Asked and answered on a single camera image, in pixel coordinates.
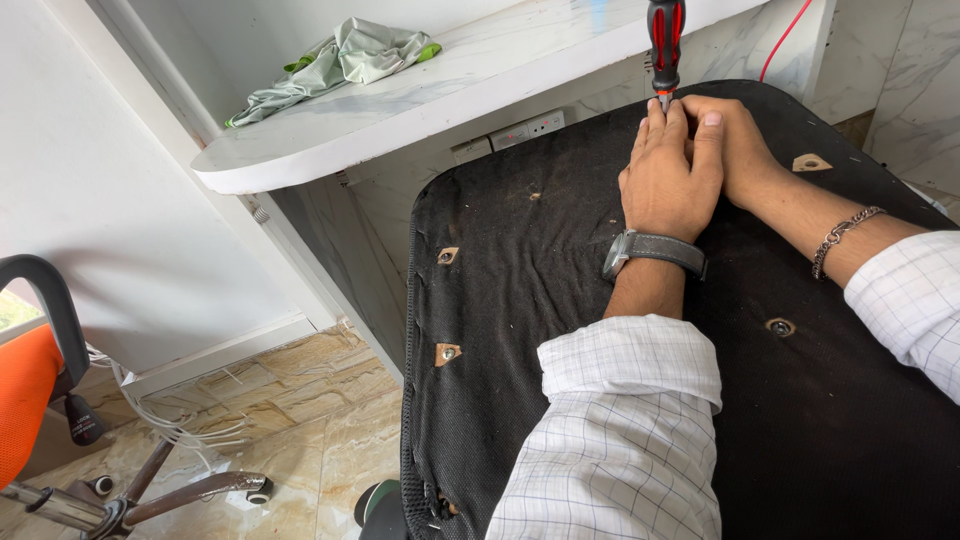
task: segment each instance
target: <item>wristwatch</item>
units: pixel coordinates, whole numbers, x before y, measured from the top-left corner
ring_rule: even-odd
[[[610,247],[603,265],[603,277],[614,280],[628,258],[658,258],[679,264],[703,281],[707,274],[707,256],[700,248],[677,238],[659,234],[638,233],[627,229],[620,233]]]

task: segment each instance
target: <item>gray leather watch strap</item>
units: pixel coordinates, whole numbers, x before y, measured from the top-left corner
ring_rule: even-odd
[[[659,234],[630,233],[623,254],[629,257],[669,260],[689,270],[698,280],[707,274],[707,256],[700,248]]]

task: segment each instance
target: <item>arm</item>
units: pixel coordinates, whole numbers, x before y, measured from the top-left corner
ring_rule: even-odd
[[[683,103],[694,118],[724,113],[724,193],[807,258],[833,227],[864,208],[781,167],[738,101],[687,96]],[[960,404],[960,233],[930,233],[876,215],[830,247],[824,270],[897,360],[923,369]]]
[[[692,242],[722,182],[720,115],[691,166],[682,108],[659,104],[620,175],[627,227]],[[604,320],[538,348],[550,407],[524,441],[488,538],[720,537],[710,488],[720,406],[713,345],[680,321],[684,271],[631,259]]]

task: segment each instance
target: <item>white checkered shirt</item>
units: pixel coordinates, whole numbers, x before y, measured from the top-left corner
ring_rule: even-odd
[[[897,359],[960,403],[960,233],[898,242],[857,271],[845,297]],[[682,321],[613,317],[538,354],[550,407],[487,538],[720,538],[712,343]]]

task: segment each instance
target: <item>crumpled cloth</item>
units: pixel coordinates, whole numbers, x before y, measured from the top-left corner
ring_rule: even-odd
[[[348,83],[368,85],[430,60],[440,49],[440,44],[423,32],[351,17],[333,30],[333,36],[311,47],[298,61],[283,66],[287,74],[272,87],[252,93],[247,98],[250,106],[228,120],[227,126],[258,122]]]

